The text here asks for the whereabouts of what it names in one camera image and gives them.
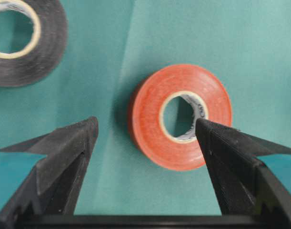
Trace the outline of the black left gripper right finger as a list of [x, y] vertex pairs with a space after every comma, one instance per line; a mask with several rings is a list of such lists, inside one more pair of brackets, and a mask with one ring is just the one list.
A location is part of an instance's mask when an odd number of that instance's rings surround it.
[[291, 229], [291, 148], [203, 118], [196, 137], [222, 227]]

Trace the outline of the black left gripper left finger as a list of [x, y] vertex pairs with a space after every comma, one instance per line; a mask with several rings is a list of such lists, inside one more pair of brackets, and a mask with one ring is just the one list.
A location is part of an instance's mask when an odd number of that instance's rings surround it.
[[71, 215], [98, 137], [96, 117], [0, 149], [0, 229], [32, 215]]

